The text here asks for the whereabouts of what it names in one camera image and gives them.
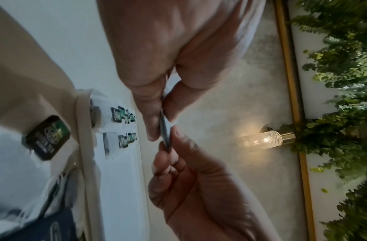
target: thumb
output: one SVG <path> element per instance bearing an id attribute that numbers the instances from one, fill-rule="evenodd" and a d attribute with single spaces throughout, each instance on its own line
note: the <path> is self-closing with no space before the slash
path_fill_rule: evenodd
<path id="1" fill-rule="evenodd" d="M 224 162 L 207 154 L 192 139 L 183 134 L 177 125 L 171 129 L 170 141 L 180 158 L 199 173 L 209 174 L 226 168 Z"/>

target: brass lamp base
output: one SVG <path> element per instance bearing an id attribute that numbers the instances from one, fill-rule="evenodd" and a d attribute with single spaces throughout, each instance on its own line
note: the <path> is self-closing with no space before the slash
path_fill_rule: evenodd
<path id="1" fill-rule="evenodd" d="M 263 127 L 261 130 L 260 130 L 260 133 L 263 133 L 263 132 L 268 132 L 268 131 L 273 131 L 274 129 L 272 129 L 271 127 Z M 293 130 L 291 129 L 282 129 L 282 130 L 278 130 L 277 131 L 280 136 L 283 138 L 283 144 L 282 145 L 285 145 L 285 144 L 292 144 L 295 142 L 296 140 L 296 136 L 295 136 L 295 133 Z"/>

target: light bulb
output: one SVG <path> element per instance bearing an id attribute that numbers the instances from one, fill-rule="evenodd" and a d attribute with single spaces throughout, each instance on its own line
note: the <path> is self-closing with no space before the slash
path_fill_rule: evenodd
<path id="1" fill-rule="evenodd" d="M 283 144 L 283 138 L 277 131 L 268 131 L 256 135 L 248 135 L 238 139 L 239 147 L 248 152 L 278 147 Z"/>

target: hand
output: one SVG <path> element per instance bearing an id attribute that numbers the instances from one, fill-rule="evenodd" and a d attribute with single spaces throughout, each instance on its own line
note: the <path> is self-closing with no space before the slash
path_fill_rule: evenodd
<path id="1" fill-rule="evenodd" d="M 120 79 L 143 114 L 148 139 L 228 74 L 256 31 L 265 0 L 97 0 Z M 181 81 L 162 102 L 176 67 Z"/>
<path id="2" fill-rule="evenodd" d="M 205 153 L 177 126 L 171 142 L 171 153 L 160 143 L 149 197 L 179 240 L 280 240 L 253 193 L 224 162 Z"/>

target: gold frame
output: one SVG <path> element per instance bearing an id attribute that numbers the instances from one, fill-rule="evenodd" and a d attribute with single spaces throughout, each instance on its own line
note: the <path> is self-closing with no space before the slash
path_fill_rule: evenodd
<path id="1" fill-rule="evenodd" d="M 305 117 L 300 94 L 299 81 L 297 76 L 297 66 L 294 60 L 294 50 L 291 45 L 292 36 L 290 27 L 287 24 L 289 19 L 288 9 L 285 7 L 286 3 L 284 2 L 284 0 L 274 0 L 274 4 L 275 4 L 276 22 L 278 26 L 280 41 L 282 44 L 284 62 L 288 78 L 288 88 L 290 92 L 292 116 L 294 123 L 300 123 L 305 119 Z M 313 217 L 311 190 L 309 187 L 308 166 L 307 166 L 307 159 L 304 153 L 299 154 L 299 162 L 301 170 L 301 179 L 303 184 L 305 214 L 307 217 L 308 237 L 309 241 L 316 241 L 315 220 Z"/>

